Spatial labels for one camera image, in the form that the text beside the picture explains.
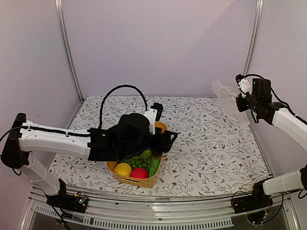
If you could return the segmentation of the clear zip top bag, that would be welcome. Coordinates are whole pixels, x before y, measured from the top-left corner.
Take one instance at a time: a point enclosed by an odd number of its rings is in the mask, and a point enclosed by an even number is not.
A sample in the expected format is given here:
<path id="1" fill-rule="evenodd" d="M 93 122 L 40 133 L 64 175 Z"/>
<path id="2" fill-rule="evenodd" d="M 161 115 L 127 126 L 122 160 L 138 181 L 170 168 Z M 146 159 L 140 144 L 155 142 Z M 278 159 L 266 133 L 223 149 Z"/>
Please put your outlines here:
<path id="1" fill-rule="evenodd" d="M 246 112 L 239 112 L 236 97 L 239 96 L 237 88 L 227 86 L 218 80 L 212 82 L 212 92 L 217 96 L 223 112 L 231 119 L 249 125 Z"/>

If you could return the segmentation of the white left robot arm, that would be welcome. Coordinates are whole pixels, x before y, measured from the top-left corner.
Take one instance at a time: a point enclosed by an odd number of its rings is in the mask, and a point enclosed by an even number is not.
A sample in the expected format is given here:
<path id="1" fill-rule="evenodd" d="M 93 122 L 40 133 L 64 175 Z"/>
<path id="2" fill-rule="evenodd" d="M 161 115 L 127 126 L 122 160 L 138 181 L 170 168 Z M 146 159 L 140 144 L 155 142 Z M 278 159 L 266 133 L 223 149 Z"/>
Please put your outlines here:
<path id="1" fill-rule="evenodd" d="M 60 190 L 59 180 L 54 179 L 33 153 L 60 153 L 89 161 L 118 161 L 141 155 L 146 150 L 166 153 L 177 133 L 157 129 L 155 120 L 156 110 L 150 109 L 143 115 L 122 115 L 109 129 L 69 130 L 35 124 L 19 113 L 0 158 L 7 167 L 27 175 L 61 208 L 67 208 L 71 204 L 70 195 Z"/>

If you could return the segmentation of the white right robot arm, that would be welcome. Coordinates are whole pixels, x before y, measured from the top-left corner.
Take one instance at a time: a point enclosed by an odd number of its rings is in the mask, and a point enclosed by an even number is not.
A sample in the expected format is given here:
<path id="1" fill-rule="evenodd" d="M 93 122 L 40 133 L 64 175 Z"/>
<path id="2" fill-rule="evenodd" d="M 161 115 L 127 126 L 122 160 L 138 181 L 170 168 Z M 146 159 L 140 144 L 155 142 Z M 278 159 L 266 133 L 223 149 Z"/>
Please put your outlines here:
<path id="1" fill-rule="evenodd" d="M 271 87 L 271 81 L 257 74 L 237 75 L 236 82 L 239 95 L 236 105 L 239 112 L 251 111 L 254 122 L 260 119 L 272 125 L 307 149 L 307 122 L 296 115 L 289 104 L 280 100 Z M 254 185 L 256 191 L 248 199 L 252 209 L 263 205 L 267 196 L 277 193 L 288 193 L 307 189 L 307 168 L 267 179 Z"/>

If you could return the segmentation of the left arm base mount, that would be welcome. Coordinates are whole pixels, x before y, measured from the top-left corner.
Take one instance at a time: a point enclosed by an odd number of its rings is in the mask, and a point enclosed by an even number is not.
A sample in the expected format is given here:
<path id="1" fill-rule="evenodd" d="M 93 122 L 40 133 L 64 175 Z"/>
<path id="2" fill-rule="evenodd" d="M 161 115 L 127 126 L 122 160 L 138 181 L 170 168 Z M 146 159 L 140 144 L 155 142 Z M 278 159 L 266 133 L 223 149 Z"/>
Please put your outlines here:
<path id="1" fill-rule="evenodd" d="M 67 193 L 66 184 L 59 179 L 59 191 L 55 195 L 46 195 L 47 204 L 78 213 L 85 213 L 88 206 L 88 196 L 77 192 L 73 195 Z"/>

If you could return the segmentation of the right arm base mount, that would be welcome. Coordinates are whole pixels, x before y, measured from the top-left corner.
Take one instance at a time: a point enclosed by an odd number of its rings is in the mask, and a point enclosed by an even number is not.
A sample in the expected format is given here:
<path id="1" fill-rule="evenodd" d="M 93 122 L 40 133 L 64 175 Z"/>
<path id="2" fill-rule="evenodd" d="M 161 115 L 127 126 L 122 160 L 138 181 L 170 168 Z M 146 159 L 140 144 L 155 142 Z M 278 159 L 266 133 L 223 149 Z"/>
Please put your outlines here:
<path id="1" fill-rule="evenodd" d="M 248 195 L 243 191 L 237 191 L 231 198 L 231 206 L 235 214 L 268 208 L 268 211 L 249 214 L 248 221 L 253 225 L 263 224 L 272 210 L 273 200 L 270 195 L 266 195 L 263 189 L 264 180 L 253 185 L 252 193 Z"/>

